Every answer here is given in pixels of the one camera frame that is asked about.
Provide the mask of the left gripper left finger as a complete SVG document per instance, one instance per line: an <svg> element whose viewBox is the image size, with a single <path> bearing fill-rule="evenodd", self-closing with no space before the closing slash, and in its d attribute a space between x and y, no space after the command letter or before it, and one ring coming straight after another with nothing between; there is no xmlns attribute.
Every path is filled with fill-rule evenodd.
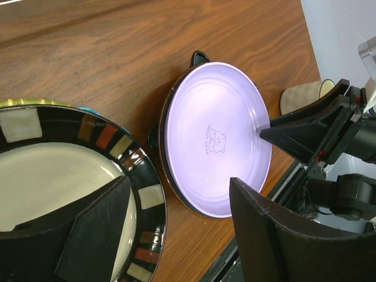
<svg viewBox="0 0 376 282"><path fill-rule="evenodd" d="M110 281L130 197L120 176L1 233L1 281Z"/></svg>

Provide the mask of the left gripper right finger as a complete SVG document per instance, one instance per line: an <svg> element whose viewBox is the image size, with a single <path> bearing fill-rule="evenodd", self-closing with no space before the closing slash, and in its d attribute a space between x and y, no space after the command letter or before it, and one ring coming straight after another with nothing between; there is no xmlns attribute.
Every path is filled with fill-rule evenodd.
<svg viewBox="0 0 376 282"><path fill-rule="evenodd" d="M351 233L308 220L230 179L233 225L250 208L267 222L277 281L375 281L375 233Z"/></svg>

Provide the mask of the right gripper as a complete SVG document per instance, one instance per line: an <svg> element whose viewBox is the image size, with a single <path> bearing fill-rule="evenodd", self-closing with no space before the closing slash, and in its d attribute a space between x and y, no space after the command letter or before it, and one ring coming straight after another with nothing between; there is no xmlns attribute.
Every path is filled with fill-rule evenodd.
<svg viewBox="0 0 376 282"><path fill-rule="evenodd" d="M343 153L375 164L375 116L367 90L340 79L326 95L270 121L260 137L303 164L333 165Z"/></svg>

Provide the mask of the lavender bear plate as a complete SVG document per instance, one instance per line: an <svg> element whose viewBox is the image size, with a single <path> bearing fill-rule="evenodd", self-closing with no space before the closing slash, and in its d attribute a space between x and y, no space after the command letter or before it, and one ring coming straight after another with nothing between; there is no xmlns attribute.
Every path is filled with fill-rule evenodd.
<svg viewBox="0 0 376 282"><path fill-rule="evenodd" d="M203 63L173 88L161 122L161 153L171 184L195 213L231 216L229 181L259 192L271 162L264 100L251 79L224 62Z"/></svg>

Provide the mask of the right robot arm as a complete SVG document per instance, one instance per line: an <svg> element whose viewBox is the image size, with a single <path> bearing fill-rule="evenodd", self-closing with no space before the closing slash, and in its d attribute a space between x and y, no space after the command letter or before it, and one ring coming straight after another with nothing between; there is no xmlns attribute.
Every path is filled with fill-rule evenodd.
<svg viewBox="0 0 376 282"><path fill-rule="evenodd" d="M366 115L366 90L340 80L318 101L277 117L260 137L295 159L279 181L276 202L302 216L328 209L346 220L375 223L375 176L326 168L342 154L375 164L375 116Z"/></svg>

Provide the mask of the beige paper cup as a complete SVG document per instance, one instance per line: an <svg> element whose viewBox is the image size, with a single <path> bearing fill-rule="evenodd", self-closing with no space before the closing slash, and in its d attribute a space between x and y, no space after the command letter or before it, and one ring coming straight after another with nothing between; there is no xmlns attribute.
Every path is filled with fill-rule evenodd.
<svg viewBox="0 0 376 282"><path fill-rule="evenodd" d="M325 79L287 88L280 99L281 114L285 115L314 103L334 86L331 79Z"/></svg>

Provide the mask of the black rimmed cream plate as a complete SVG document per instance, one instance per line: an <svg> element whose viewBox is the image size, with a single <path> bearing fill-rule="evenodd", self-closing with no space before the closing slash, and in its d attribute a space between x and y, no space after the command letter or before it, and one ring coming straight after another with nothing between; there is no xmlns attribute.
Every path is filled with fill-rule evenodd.
<svg viewBox="0 0 376 282"><path fill-rule="evenodd" d="M132 135L99 115L65 106L1 110L1 233L120 176L130 180L130 197L110 281L150 281L165 238L165 194Z"/></svg>

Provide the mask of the dark blue branch plate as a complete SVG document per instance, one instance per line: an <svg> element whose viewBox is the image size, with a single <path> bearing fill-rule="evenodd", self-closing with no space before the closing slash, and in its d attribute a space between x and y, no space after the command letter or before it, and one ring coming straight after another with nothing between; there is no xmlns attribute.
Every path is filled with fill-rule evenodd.
<svg viewBox="0 0 376 282"><path fill-rule="evenodd" d="M208 219L231 217L231 164L222 102L235 67L223 62L193 68L175 83L162 107L159 155L178 199L194 214Z"/></svg>

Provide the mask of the dark teal bottom dish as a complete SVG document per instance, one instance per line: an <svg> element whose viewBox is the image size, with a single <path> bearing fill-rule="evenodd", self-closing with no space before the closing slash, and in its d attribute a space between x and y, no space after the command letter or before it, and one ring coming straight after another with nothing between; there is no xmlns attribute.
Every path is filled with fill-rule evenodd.
<svg viewBox="0 0 376 282"><path fill-rule="evenodd" d="M187 71L185 71L184 74L182 74L182 78L179 78L177 80L177 84L180 84L181 83L181 80L187 76L187 74L193 70L193 68L197 67L198 65L200 64L203 64L203 63L209 63L210 62L210 59L209 57L203 52L203 51L200 51L200 50L196 50L193 52L191 58L190 58L190 65L189 65L189 68ZM159 147L159 134L158 134L158 130L159 130L159 125L156 125L154 126L148 136L147 136L147 142L149 144L149 146L152 148L152 149L158 149Z"/></svg>

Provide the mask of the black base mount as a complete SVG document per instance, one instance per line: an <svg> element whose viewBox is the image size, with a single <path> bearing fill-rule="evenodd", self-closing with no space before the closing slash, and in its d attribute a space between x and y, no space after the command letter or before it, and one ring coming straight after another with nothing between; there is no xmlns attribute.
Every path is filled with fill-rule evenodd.
<svg viewBox="0 0 376 282"><path fill-rule="evenodd" d="M234 225L236 236L201 281L277 281L267 222L249 207Z"/></svg>

